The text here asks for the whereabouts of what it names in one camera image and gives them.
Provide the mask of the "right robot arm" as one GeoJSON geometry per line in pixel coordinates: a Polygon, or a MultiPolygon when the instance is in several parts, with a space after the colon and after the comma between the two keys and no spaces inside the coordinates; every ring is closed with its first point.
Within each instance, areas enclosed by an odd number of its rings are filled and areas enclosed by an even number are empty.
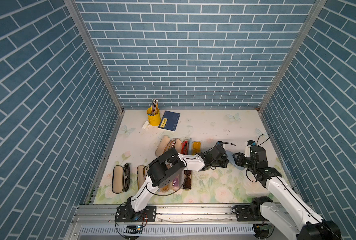
{"type": "Polygon", "coordinates": [[[245,168],[255,177],[279,204],[268,196],[251,200],[250,214],[258,221],[271,222],[289,240],[340,240],[339,226],[327,221],[309,207],[288,185],[282,174],[268,165],[266,151],[257,145],[246,146],[244,153],[232,155],[237,166],[245,168]]]}

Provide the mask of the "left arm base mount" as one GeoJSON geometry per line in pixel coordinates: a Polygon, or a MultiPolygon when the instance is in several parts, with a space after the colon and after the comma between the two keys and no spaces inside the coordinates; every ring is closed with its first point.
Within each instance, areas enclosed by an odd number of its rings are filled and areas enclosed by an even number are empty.
{"type": "Polygon", "coordinates": [[[148,221],[148,222],[155,222],[157,214],[157,207],[156,206],[147,206],[144,210],[140,212],[135,212],[131,205],[129,206],[120,206],[117,208],[117,213],[115,215],[115,221],[117,223],[132,223],[132,222],[139,222],[148,221]]]}

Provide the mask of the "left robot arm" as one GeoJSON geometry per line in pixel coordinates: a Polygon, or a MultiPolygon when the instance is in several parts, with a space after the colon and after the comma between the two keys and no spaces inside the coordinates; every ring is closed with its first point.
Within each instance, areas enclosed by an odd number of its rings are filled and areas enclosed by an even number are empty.
{"type": "Polygon", "coordinates": [[[218,141],[214,147],[194,156],[183,155],[175,149],[170,149],[149,164],[147,177],[135,194],[126,201],[126,208],[131,214],[143,211],[152,196],[160,188],[170,184],[183,171],[203,172],[216,168],[226,168],[227,154],[223,148],[224,142],[218,141]]]}

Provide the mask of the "blue case yellow glasses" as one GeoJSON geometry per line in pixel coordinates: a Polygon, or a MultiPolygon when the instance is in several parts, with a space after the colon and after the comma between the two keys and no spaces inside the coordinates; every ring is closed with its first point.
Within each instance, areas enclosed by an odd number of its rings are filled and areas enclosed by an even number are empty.
{"type": "Polygon", "coordinates": [[[188,153],[189,155],[196,155],[201,152],[201,142],[200,141],[194,141],[192,138],[189,139],[188,142],[188,153]]]}

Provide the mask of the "grey case tortoise glasses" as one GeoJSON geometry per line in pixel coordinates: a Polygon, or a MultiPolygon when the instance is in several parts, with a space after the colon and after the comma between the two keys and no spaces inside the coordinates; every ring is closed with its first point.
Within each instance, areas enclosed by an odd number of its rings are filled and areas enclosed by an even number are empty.
{"type": "Polygon", "coordinates": [[[191,190],[192,188],[192,179],[191,179],[192,170],[184,171],[184,179],[183,179],[183,190],[191,190]]]}

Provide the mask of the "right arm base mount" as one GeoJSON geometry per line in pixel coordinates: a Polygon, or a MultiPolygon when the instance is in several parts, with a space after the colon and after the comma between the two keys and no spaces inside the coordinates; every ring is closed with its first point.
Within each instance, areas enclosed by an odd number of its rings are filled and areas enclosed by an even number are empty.
{"type": "Polygon", "coordinates": [[[263,218],[258,210],[252,209],[251,206],[237,205],[232,208],[238,222],[263,222],[263,218]]]}

